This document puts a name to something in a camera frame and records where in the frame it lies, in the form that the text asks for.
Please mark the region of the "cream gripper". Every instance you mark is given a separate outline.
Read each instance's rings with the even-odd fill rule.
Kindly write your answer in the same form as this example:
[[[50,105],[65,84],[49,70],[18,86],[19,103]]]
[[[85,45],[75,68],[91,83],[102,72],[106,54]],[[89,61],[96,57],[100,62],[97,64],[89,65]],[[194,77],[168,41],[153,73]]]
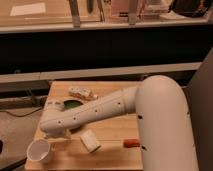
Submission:
[[[52,132],[52,133],[47,133],[44,136],[44,138],[48,140],[50,143],[65,142],[71,139],[71,133],[69,130]]]

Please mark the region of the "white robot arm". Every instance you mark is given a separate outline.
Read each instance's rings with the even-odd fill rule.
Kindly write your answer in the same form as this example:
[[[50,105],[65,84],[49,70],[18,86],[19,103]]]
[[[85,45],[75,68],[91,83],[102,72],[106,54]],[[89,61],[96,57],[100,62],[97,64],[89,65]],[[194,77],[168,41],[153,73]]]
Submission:
[[[144,171],[199,171],[187,98],[172,78],[150,76],[71,110],[47,106],[40,130],[49,136],[123,114],[136,114]]]

